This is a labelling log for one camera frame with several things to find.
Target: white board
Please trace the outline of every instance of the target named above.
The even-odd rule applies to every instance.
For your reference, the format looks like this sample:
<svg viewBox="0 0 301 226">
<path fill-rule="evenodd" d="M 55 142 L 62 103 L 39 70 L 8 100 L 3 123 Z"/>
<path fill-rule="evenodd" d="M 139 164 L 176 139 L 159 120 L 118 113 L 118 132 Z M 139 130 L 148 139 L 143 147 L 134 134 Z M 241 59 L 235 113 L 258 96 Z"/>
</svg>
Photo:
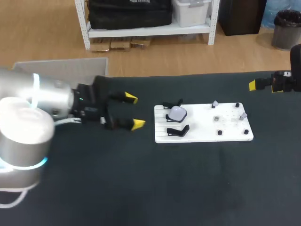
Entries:
<svg viewBox="0 0 301 226">
<path fill-rule="evenodd" d="M 155 140 L 156 143 L 193 143 L 193 142 L 225 142 L 225 141 L 250 141 L 253 140 L 253 132 L 248 118 L 239 120 L 245 112 L 242 103 L 235 107 L 236 103 L 219 104 L 212 108 L 212 104 L 181 105 L 187 111 L 187 117 L 182 123 L 167 122 L 165 115 L 170 109 L 164 109 L 162 105 L 155 106 Z M 168 136 L 167 128 L 182 130 L 189 125 L 190 130 L 184 137 Z"/>
</svg>

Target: black mat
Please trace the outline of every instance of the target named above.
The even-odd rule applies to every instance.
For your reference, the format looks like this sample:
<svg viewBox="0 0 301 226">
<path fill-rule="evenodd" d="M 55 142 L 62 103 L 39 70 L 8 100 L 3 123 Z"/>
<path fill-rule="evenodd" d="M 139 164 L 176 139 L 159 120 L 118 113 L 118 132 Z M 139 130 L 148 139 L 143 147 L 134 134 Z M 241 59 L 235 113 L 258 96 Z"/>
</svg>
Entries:
<svg viewBox="0 0 301 226">
<path fill-rule="evenodd" d="M 57 128 L 41 184 L 3 226 L 299 226 L 301 93 L 249 92 L 269 72 L 118 78 L 137 97 L 116 114 L 145 119 L 133 133 Z M 154 105 L 242 102 L 252 142 L 156 144 Z M 7 202 L 11 197 L 0 196 Z"/>
</svg>

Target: black trash bag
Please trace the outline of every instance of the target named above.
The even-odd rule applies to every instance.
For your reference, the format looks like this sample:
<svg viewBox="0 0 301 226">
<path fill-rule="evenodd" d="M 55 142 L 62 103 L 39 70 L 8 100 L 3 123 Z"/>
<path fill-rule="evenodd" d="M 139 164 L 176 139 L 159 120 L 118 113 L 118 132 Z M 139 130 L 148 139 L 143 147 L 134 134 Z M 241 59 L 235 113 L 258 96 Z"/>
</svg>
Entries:
<svg viewBox="0 0 301 226">
<path fill-rule="evenodd" d="M 281 27 L 301 27 L 301 12 L 283 10 L 277 13 L 274 24 Z"/>
<path fill-rule="evenodd" d="M 89 7 L 104 7 L 122 10 L 170 9 L 171 0 L 89 0 Z"/>
<path fill-rule="evenodd" d="M 91 8 L 89 21 L 92 29 L 132 29 L 171 24 L 171 10 L 108 10 Z"/>
</svg>

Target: metal shelf frame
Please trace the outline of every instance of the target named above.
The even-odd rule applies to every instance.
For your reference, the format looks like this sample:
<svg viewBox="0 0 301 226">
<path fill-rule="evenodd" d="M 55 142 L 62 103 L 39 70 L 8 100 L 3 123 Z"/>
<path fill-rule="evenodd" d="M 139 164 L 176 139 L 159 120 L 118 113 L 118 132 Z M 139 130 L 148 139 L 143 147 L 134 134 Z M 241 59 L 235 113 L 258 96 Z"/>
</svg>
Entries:
<svg viewBox="0 0 301 226">
<path fill-rule="evenodd" d="M 150 28 L 122 29 L 122 30 L 104 30 L 91 28 L 90 22 L 86 23 L 85 0 L 75 0 L 75 6 L 79 17 L 79 24 L 85 48 L 90 49 L 90 38 L 105 37 L 129 37 L 129 36 L 155 36 L 155 35 L 173 35 L 173 34 L 199 34 L 208 33 L 208 45 L 214 44 L 217 17 L 220 0 L 212 0 L 211 17 L 207 18 L 206 23 L 192 27 L 180 27 L 173 20 L 170 25 Z"/>
</svg>

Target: black cabinet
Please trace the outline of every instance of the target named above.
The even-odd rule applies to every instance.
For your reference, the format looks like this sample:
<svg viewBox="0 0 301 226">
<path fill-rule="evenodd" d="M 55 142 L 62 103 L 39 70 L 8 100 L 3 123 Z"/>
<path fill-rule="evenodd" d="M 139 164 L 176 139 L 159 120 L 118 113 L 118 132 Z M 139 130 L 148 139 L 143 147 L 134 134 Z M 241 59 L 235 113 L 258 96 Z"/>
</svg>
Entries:
<svg viewBox="0 0 301 226">
<path fill-rule="evenodd" d="M 267 0 L 221 0 L 219 22 L 225 35 L 257 34 Z"/>
</svg>

